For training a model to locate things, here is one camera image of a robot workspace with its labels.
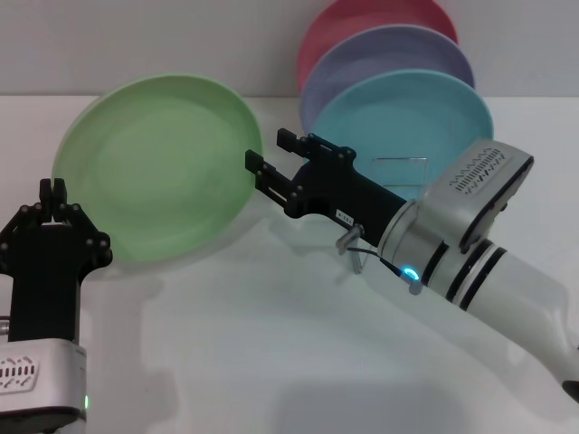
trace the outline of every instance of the white tabletop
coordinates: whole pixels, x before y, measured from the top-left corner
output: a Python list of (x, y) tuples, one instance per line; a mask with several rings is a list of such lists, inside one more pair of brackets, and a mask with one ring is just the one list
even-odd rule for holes
[[(0, 226), (34, 203), (62, 135), (92, 97), (0, 98)], [(299, 131), (295, 99), (249, 99), (268, 161)], [(572, 288), (579, 331), (579, 99), (489, 99), (496, 139), (536, 157), (491, 239)], [(82, 287), (90, 434), (576, 433), (579, 407), (515, 344), (375, 260), (361, 277), (342, 230), (292, 221), (256, 193), (183, 258), (113, 264)], [(0, 314), (11, 282), (0, 280)]]

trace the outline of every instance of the metal bracket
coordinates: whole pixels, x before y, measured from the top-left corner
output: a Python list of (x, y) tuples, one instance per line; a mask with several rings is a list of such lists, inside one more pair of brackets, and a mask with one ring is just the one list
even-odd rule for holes
[[(355, 224), (348, 232), (336, 241), (337, 252), (340, 256), (347, 252), (349, 247), (357, 247), (358, 240), (364, 235), (364, 228), (360, 224)], [(362, 274), (364, 264), (360, 259), (359, 251), (350, 251), (352, 270), (354, 274)]]

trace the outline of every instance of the black stripe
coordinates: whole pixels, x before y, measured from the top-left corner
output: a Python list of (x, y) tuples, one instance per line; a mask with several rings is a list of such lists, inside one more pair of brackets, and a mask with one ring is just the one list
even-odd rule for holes
[(454, 278), (451, 285), (449, 286), (449, 291), (446, 293), (446, 299), (451, 303), (452, 300), (456, 297), (456, 293), (459, 292), (460, 285), (462, 285), (464, 279), (469, 275), (472, 266), (477, 263), (483, 253), (487, 251), (490, 246), (492, 246), (491, 241), (482, 241), (479, 246), (470, 254), (469, 258), (465, 260), (462, 268), (457, 273), (456, 278)]
[(426, 264), (426, 268), (424, 269), (421, 280), (424, 286), (428, 287), (428, 281), (431, 279), (431, 275), (434, 272), (434, 269), (441, 261), (442, 256), (444, 255), (444, 253), (446, 253), (446, 250), (448, 249), (449, 246), (444, 244), (444, 242), (441, 242), (441, 245), (438, 246), (438, 249), (436, 249), (436, 251), (432, 255), (431, 260), (429, 260), (428, 264)]
[(483, 284), (483, 282), (485, 281), (489, 273), (492, 271), (492, 269), (495, 267), (495, 265), (497, 265), (498, 260), (501, 259), (505, 253), (507, 253), (507, 251), (499, 247), (498, 249), (495, 250), (495, 252), (489, 258), (487, 263), (482, 267), (482, 269), (480, 269), (479, 275), (474, 279), (472, 285), (470, 285), (469, 290), (467, 291), (467, 293), (464, 295), (464, 298), (460, 302), (460, 308), (462, 310), (467, 310), (469, 308), (469, 304), (474, 298), (474, 296), (477, 295), (477, 291), (479, 290), (480, 286)]

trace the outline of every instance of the light blue plate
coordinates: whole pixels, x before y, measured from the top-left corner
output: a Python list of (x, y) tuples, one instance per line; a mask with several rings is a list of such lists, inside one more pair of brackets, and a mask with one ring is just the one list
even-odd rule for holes
[(479, 138), (493, 138), (482, 98), (454, 77), (387, 72), (334, 98), (312, 131), (357, 153), (356, 170), (404, 199), (416, 199)]

